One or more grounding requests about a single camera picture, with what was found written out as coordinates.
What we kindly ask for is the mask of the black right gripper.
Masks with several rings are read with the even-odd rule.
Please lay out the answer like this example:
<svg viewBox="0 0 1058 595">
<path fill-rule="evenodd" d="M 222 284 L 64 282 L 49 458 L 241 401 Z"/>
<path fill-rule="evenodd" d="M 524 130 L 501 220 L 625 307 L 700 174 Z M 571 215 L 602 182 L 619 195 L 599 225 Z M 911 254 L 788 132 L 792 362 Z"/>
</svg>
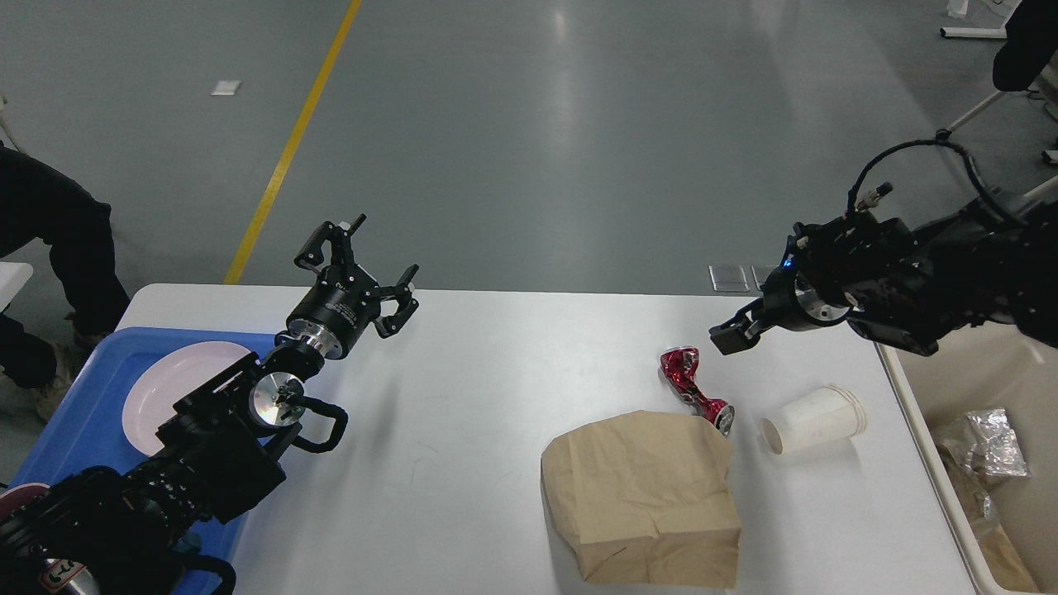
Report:
<svg viewBox="0 0 1058 595">
<path fill-rule="evenodd" d="M 772 326 L 789 331 L 836 326 L 850 309 L 825 302 L 794 263 L 782 263 L 765 280 L 762 300 L 748 302 L 730 319 L 711 327 L 709 339 L 720 355 L 734 355 L 751 350 Z"/>
</svg>

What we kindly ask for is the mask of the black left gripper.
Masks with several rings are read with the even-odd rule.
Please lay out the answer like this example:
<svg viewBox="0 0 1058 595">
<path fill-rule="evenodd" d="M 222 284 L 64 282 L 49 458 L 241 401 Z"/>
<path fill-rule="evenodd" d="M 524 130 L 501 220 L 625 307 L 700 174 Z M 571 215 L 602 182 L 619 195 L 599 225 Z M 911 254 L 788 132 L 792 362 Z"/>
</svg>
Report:
<svg viewBox="0 0 1058 595">
<path fill-rule="evenodd" d="M 366 222 L 361 213 L 352 223 L 325 220 L 294 256 L 296 267 L 312 272 L 314 284 L 275 336 L 277 347 L 299 341 L 322 358 L 341 360 L 352 351 L 370 326 L 380 338 L 401 331 L 418 309 L 413 298 L 413 278 L 419 264 L 411 264 L 393 286 L 368 283 L 368 274 L 355 263 L 352 236 Z M 382 315 L 382 302 L 396 302 L 393 315 Z"/>
</svg>

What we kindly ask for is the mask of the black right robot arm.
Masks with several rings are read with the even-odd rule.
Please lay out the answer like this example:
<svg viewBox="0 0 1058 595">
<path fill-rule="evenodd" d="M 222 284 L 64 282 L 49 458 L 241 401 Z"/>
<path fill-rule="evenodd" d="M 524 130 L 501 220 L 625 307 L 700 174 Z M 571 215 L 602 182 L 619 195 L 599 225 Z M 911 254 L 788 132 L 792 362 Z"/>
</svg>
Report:
<svg viewBox="0 0 1058 595">
<path fill-rule="evenodd" d="M 862 192 L 870 160 L 844 212 L 821 226 L 798 222 L 762 295 L 709 331 L 725 354 L 750 350 L 771 328 L 811 331 L 847 324 L 869 341 L 916 355 L 941 338 L 987 321 L 1055 346 L 1056 218 L 1046 193 L 986 188 L 975 160 L 948 140 L 931 145 L 962 158 L 974 199 L 917 229 L 873 214 L 888 183 Z"/>
</svg>

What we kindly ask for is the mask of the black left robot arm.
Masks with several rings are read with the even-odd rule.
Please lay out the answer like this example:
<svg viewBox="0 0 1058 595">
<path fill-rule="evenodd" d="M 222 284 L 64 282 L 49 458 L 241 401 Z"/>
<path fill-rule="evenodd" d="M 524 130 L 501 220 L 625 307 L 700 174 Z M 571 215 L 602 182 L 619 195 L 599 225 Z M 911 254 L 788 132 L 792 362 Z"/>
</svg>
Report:
<svg viewBox="0 0 1058 595">
<path fill-rule="evenodd" d="M 180 549 L 193 525 L 226 524 L 286 479 L 290 447 L 332 451 L 347 411 L 307 395 L 328 360 L 347 357 L 368 326 L 396 335 L 418 308 L 412 264 L 383 286 L 355 263 L 352 223 L 323 222 L 294 263 L 315 283 L 264 358 L 242 355 L 174 404 L 156 430 L 161 450 L 128 472 L 89 467 L 2 518 L 2 591 L 7 594 L 170 594 L 189 571 L 216 575 L 231 594 L 230 562 Z"/>
</svg>

